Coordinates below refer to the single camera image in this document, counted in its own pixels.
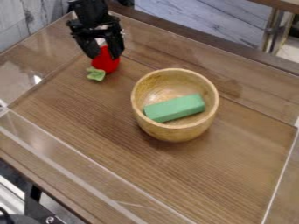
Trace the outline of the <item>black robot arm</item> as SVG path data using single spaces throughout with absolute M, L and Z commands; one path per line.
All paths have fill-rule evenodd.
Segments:
M 108 14 L 105 0 L 68 0 L 76 17 L 67 22 L 71 36 L 85 55 L 95 59 L 100 55 L 97 39 L 104 39 L 112 60 L 125 50 L 120 19 Z

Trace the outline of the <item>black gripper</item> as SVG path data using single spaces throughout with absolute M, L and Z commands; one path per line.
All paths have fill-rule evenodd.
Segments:
M 67 22 L 69 35 L 76 39 L 79 47 L 85 55 L 95 59 L 100 53 L 97 38 L 105 38 L 107 48 L 112 59 L 117 59 L 125 50 L 124 33 L 120 26 L 120 19 L 115 16 L 105 17 L 93 26 L 84 25 L 77 18 Z

